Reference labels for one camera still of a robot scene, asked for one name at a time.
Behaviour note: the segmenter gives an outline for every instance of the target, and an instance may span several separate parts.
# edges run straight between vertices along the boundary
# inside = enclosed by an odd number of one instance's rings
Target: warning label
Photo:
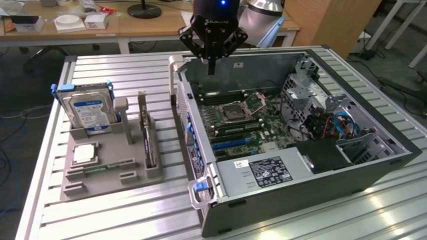
[[[262,188],[293,180],[289,169],[279,156],[249,163],[258,185]]]

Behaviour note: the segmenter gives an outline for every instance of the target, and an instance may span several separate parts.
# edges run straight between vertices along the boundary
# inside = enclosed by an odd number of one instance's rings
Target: white box
[[[371,35],[367,34],[365,31],[361,33],[358,42],[354,45],[354,48],[351,50],[351,54],[359,54],[363,51],[363,47],[369,45],[369,42],[371,40]]]
[[[87,30],[87,27],[75,15],[62,15],[55,20],[57,31],[59,34]]]
[[[11,16],[18,32],[41,32],[46,21],[42,16]]]
[[[86,17],[85,25],[87,29],[106,29],[107,24],[109,21],[105,14],[91,14]]]

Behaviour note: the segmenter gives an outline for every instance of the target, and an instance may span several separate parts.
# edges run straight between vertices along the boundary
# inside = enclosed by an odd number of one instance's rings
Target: blue hard drive label
[[[258,186],[262,188],[293,180],[287,166],[279,156],[249,163]]]
[[[83,127],[89,131],[102,131],[109,128],[109,116],[103,112],[103,101],[81,101],[74,103]]]

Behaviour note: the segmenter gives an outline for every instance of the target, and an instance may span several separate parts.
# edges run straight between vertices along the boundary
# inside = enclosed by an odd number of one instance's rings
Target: floor
[[[373,18],[366,28],[369,33],[375,32],[383,19],[385,16]],[[390,24],[382,37],[389,34],[389,31],[395,28],[397,24],[398,22],[393,22]],[[410,69],[408,65],[417,56],[418,52],[422,50],[426,43],[427,36],[420,34],[417,31],[409,28],[391,50],[386,51],[383,47],[379,47],[379,50],[386,55],[385,59],[375,57],[370,61],[362,61],[378,76],[390,78],[398,83],[405,84],[414,89],[420,89],[421,87],[426,87],[426,83],[417,82],[417,79],[420,78],[418,73],[414,69]],[[114,43],[101,44],[99,51],[94,51],[90,44],[65,46],[65,49],[71,55],[77,56],[110,55],[119,54],[121,52],[119,46]],[[50,86],[59,81],[65,57],[57,52],[49,53],[34,65],[34,74],[27,74],[23,72],[22,65],[31,54],[34,54],[38,50],[38,47],[31,47],[30,53],[22,54],[18,48],[11,48],[9,53],[0,57],[2,115],[17,115],[19,110],[53,104],[54,98],[50,94]],[[149,50],[151,50],[151,52],[183,51],[186,50],[186,47],[179,41],[163,41],[157,45],[155,42],[134,44],[133,53],[142,53]],[[351,55],[350,57],[354,60],[361,60],[355,55]],[[361,63],[354,62],[351,64],[367,77],[367,79],[378,85],[377,78],[370,74],[369,69]],[[422,66],[425,66],[425,68],[427,66],[427,57],[420,63],[418,68],[421,69]],[[404,97],[394,89],[386,88],[385,92],[401,105],[404,105]],[[418,113],[422,113],[425,110],[424,103],[413,97],[409,97],[408,107],[412,111]],[[29,114],[29,117],[46,115],[49,112],[49,107],[42,108],[41,110],[33,111]],[[414,117],[425,126],[427,126],[427,118],[420,116]],[[25,119],[22,118],[0,118],[0,139],[5,139],[15,131],[17,126],[23,123],[23,120]],[[0,215],[0,240],[14,239],[17,234],[27,191],[31,184],[33,173],[37,165],[41,145],[43,142],[47,121],[47,117],[29,119],[25,125],[26,135],[22,137],[21,132],[21,134],[14,136],[17,137],[14,139],[21,137],[22,139],[11,146],[9,145],[13,143],[13,139],[10,139],[5,145],[2,145],[6,148],[5,150],[9,158],[14,163],[15,171],[13,172],[6,184],[0,186],[0,213],[6,208],[9,208],[9,206],[11,206],[11,204],[15,203],[15,205],[13,205],[11,211]],[[6,170],[0,170],[0,179],[5,179],[6,172]]]

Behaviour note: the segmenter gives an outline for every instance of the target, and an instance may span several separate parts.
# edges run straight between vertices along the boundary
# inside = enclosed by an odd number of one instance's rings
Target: hard drive
[[[85,128],[89,135],[111,132],[110,125],[119,121],[113,89],[111,82],[59,87],[58,100],[74,129]]]

